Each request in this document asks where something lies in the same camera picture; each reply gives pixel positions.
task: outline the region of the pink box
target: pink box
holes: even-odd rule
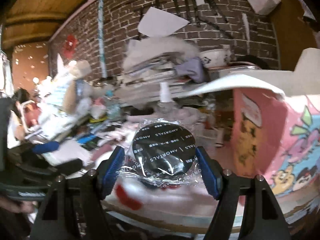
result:
[[[275,195],[316,179],[320,157],[320,50],[305,49],[294,72],[247,70],[191,94],[234,89],[235,172],[263,174]]]

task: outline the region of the black strap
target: black strap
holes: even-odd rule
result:
[[[5,161],[8,152],[8,125],[11,115],[11,98],[0,98],[0,171],[5,168]]]

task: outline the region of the wooden ceiling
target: wooden ceiling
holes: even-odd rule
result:
[[[17,0],[6,14],[2,48],[47,41],[86,0]]]

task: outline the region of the black round pad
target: black round pad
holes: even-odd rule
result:
[[[172,178],[186,173],[195,156],[195,138],[182,126],[159,122],[139,130],[132,143],[136,160],[144,173]]]

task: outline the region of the clear plastic bag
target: clear plastic bag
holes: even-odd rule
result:
[[[125,155],[119,175],[154,187],[203,184],[195,156],[196,129],[179,121],[144,120]]]

